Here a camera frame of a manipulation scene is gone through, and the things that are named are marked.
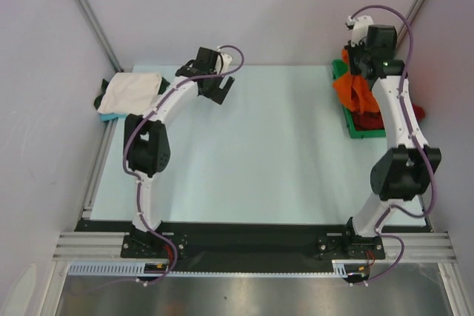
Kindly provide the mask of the orange t shirt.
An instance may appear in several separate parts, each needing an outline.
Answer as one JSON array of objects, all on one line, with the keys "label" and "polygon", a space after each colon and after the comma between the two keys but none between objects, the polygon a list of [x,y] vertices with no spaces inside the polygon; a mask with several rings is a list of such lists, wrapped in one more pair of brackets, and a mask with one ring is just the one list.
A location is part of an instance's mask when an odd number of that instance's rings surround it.
[{"label": "orange t shirt", "polygon": [[380,113],[378,103],[367,81],[361,75],[351,75],[347,70],[345,74],[334,81],[333,88],[341,104],[350,112]]}]

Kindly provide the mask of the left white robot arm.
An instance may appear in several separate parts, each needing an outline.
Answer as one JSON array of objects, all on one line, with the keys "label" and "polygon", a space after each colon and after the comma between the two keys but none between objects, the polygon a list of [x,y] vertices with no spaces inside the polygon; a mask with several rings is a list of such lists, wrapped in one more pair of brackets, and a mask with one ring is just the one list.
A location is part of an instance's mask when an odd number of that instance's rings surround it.
[{"label": "left white robot arm", "polygon": [[222,104],[235,79],[233,49],[240,55],[238,67],[244,63],[243,52],[231,45],[214,50],[200,47],[194,59],[179,67],[163,93],[141,115],[129,114],[124,122],[122,167],[136,183],[136,216],[133,234],[138,235],[138,248],[147,256],[158,255],[164,239],[155,231],[162,222],[153,214],[152,185],[156,176],[170,162],[171,150],[167,129],[177,115],[192,101],[202,96]]}]

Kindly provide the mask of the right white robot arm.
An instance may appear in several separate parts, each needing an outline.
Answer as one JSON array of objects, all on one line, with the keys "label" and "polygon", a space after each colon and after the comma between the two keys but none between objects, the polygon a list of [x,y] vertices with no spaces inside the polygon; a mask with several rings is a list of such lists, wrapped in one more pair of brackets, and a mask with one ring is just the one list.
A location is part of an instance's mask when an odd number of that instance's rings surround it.
[{"label": "right white robot arm", "polygon": [[382,246],[381,230],[396,211],[411,218],[425,218],[431,211],[415,214],[405,209],[408,201],[435,188],[434,173],[441,151],[428,144],[420,130],[410,100],[407,64],[395,58],[397,31],[377,25],[369,17],[347,22],[351,39],[345,49],[349,70],[361,75],[375,98],[384,124],[387,151],[370,172],[372,192],[361,210],[348,220],[341,248],[358,258],[368,249]]}]

